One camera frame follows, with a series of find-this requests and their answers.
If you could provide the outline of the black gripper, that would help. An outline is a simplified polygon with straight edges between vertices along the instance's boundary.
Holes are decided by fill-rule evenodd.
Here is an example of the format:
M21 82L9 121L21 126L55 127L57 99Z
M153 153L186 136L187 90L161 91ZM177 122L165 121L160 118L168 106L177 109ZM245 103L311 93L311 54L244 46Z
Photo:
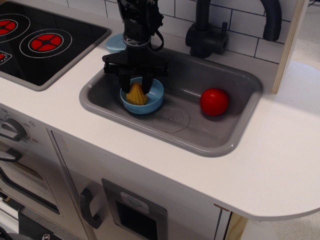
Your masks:
M155 77L167 77L169 74L169 60L159 56L149 47L128 46L125 50L103 56L102 61L105 73L119 76L121 89L125 93L130 92L131 75L142 76L142 91L146 95Z

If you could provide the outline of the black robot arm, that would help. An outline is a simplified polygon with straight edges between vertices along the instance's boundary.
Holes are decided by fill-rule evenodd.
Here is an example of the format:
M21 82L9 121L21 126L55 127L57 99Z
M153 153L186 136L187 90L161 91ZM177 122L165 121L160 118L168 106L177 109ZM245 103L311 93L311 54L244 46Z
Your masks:
M157 76L167 76L169 60L156 54L164 47L159 32L164 16L156 0L119 0L119 12L124 23L122 39L125 50L105 55L104 72L116 74L125 93L130 91L132 75L142 77L142 91L149 93Z

